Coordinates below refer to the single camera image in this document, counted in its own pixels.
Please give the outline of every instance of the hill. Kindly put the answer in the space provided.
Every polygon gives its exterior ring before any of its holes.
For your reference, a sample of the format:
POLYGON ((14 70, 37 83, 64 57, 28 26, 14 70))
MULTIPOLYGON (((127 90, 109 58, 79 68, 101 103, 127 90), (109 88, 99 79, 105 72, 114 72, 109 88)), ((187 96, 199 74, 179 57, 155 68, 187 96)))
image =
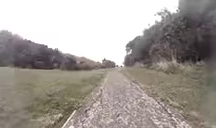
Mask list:
POLYGON ((33 69, 89 70, 97 63, 85 57, 65 54, 47 45, 23 39, 9 31, 0 31, 0 66, 33 69))

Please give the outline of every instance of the overcast sky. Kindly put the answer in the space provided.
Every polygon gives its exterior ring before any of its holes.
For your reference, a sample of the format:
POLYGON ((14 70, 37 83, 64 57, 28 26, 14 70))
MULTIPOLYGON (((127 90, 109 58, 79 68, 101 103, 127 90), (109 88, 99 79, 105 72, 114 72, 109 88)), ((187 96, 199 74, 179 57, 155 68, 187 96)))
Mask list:
POLYGON ((65 53, 122 64, 125 45, 178 0, 0 0, 0 29, 65 53))

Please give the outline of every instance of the green foliage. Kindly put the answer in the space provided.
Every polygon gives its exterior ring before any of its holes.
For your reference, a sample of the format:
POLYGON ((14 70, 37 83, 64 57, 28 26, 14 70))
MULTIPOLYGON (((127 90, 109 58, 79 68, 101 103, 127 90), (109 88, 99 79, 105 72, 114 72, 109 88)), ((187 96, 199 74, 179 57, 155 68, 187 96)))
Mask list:
POLYGON ((216 0, 182 1, 176 13, 159 12, 161 20, 126 45, 126 66, 216 59, 216 0))
POLYGON ((115 62, 111 60, 103 59, 102 68, 115 68, 115 67, 116 67, 115 62))
POLYGON ((102 64, 64 54, 58 49, 48 48, 21 38, 8 31, 0 31, 0 66, 15 66, 33 69, 90 70, 102 64))

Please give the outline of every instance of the grass field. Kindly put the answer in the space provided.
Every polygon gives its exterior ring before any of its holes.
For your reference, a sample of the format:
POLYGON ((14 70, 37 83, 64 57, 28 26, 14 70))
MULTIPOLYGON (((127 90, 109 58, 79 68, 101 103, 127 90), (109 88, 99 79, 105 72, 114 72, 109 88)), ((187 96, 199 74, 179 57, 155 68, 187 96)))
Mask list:
POLYGON ((206 127, 203 111, 207 96, 204 69, 193 69, 189 74, 167 74, 146 68, 126 68, 123 72, 143 84, 152 97, 177 108, 195 128, 206 127))
POLYGON ((0 68, 0 128, 60 127, 104 75, 0 68))

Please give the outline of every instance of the gravel path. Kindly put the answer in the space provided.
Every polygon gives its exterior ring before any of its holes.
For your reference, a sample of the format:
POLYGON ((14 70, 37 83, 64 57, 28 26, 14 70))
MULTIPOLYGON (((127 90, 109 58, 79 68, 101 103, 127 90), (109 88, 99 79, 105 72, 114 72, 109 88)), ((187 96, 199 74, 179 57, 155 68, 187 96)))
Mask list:
POLYGON ((138 85, 118 71, 112 71, 99 91, 64 128, 191 127, 178 113, 170 112, 138 85))

